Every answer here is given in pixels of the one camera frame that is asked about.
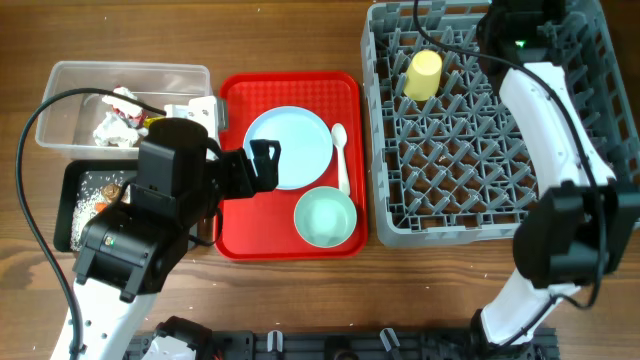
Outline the large light blue plate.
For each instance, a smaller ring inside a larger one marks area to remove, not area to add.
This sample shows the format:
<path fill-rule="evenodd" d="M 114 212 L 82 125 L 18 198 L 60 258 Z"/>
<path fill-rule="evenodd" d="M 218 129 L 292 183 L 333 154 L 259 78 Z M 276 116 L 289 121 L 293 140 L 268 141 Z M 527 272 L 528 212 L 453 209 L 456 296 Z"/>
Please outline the large light blue plate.
<path fill-rule="evenodd" d="M 259 115 L 245 133 L 243 148 L 254 155 L 251 140 L 278 141 L 278 190 L 296 190 L 311 185 L 327 170 L 333 143 L 325 122 L 302 107 L 281 106 Z"/>

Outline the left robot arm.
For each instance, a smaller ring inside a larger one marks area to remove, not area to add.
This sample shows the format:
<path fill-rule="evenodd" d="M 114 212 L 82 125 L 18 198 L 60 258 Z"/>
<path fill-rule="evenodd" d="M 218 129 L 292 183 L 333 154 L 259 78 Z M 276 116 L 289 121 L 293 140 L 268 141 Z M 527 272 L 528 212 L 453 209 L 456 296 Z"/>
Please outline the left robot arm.
<path fill-rule="evenodd" d="M 55 359 L 119 359 L 188 251 L 191 229 L 221 215 L 224 200 L 271 192 L 281 146 L 253 140 L 252 151 L 223 151 L 194 121 L 154 122 L 139 146 L 137 173 L 81 233 L 74 300 Z"/>

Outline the teal green bowl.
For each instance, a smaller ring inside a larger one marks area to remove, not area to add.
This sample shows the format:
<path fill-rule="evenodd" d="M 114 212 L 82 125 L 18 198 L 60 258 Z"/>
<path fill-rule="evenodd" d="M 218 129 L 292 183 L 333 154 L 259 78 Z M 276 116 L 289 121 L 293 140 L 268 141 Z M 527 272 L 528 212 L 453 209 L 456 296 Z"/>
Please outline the teal green bowl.
<path fill-rule="evenodd" d="M 294 208 L 294 226 L 309 245 L 329 249 L 354 233 L 358 215 L 354 202 L 337 188 L 320 186 L 304 193 Z"/>

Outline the yellow plastic cup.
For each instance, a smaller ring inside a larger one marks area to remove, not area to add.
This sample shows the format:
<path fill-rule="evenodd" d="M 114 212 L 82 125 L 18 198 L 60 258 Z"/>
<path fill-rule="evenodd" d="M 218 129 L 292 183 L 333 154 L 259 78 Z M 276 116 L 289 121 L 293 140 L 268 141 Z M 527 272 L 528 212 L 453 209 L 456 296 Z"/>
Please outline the yellow plastic cup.
<path fill-rule="evenodd" d="M 414 101 L 426 101 L 438 91 L 442 58 L 432 50 L 417 52 L 406 71 L 404 94 Z"/>

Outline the white plastic spoon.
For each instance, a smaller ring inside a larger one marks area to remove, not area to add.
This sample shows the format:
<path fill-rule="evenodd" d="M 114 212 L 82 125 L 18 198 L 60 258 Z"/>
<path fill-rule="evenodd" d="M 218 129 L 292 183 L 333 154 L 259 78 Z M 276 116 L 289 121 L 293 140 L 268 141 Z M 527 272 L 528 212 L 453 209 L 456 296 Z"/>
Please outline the white plastic spoon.
<path fill-rule="evenodd" d="M 333 145 L 337 152 L 338 188 L 342 193 L 349 196 L 351 190 L 345 157 L 345 146 L 347 144 L 348 137 L 346 129 L 341 123 L 336 123 L 333 125 L 331 129 L 331 137 Z"/>

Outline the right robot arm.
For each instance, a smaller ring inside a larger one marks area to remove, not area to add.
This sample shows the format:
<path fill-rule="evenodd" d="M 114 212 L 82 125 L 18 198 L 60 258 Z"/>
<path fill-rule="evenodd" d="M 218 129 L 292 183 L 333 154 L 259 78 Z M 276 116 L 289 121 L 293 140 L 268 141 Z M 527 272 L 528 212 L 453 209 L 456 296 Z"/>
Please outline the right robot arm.
<path fill-rule="evenodd" d="M 516 122 L 537 178 L 537 204 L 513 236 L 516 268 L 478 322 L 490 354 L 531 342 L 563 301 L 594 305 L 639 216 L 639 189 L 617 179 L 589 140 L 566 84 L 560 47 L 543 32 L 562 1 L 495 1 L 477 27 L 482 71 Z"/>

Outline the yellow wrapper strip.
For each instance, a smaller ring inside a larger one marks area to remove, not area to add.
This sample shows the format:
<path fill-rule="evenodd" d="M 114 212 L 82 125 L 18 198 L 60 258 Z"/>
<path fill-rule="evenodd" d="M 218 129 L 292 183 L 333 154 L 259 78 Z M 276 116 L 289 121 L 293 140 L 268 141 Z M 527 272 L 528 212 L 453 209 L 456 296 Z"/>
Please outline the yellow wrapper strip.
<path fill-rule="evenodd" d="M 145 128 L 149 128 L 154 122 L 162 120 L 162 117 L 150 117 L 146 118 L 143 122 Z"/>

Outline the white rice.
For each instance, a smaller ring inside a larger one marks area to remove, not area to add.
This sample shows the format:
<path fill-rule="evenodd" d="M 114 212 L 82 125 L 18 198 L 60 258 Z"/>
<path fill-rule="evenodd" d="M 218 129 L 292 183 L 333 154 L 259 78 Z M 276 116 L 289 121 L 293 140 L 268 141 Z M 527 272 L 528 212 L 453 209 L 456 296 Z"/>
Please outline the white rice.
<path fill-rule="evenodd" d="M 72 251 L 81 249 L 81 233 L 89 220 L 99 212 L 95 210 L 96 203 L 107 203 L 101 195 L 101 188 L 109 183 L 116 183 L 121 188 L 123 183 L 135 175 L 134 171 L 89 170 L 80 175 L 76 201 L 72 214 L 70 248 Z"/>

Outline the brown food lump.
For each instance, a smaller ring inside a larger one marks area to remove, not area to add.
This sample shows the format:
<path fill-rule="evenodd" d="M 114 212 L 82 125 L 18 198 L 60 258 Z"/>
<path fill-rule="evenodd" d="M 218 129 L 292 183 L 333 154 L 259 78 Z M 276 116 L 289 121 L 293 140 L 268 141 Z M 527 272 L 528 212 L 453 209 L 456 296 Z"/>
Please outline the brown food lump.
<path fill-rule="evenodd" d="M 120 190 L 118 184 L 109 183 L 101 188 L 101 195 L 107 203 L 112 203 L 118 198 Z"/>

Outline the red foil wrapper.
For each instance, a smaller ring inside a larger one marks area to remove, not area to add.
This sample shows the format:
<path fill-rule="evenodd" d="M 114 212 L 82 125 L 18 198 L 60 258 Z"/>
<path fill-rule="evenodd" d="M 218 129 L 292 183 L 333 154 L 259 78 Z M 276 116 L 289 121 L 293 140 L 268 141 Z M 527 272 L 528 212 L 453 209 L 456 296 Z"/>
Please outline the red foil wrapper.
<path fill-rule="evenodd" d="M 140 129 L 144 126 L 144 121 L 147 118 L 147 114 L 141 111 L 139 114 L 128 114 L 122 110 L 116 109 L 115 113 L 130 127 L 134 129 Z"/>

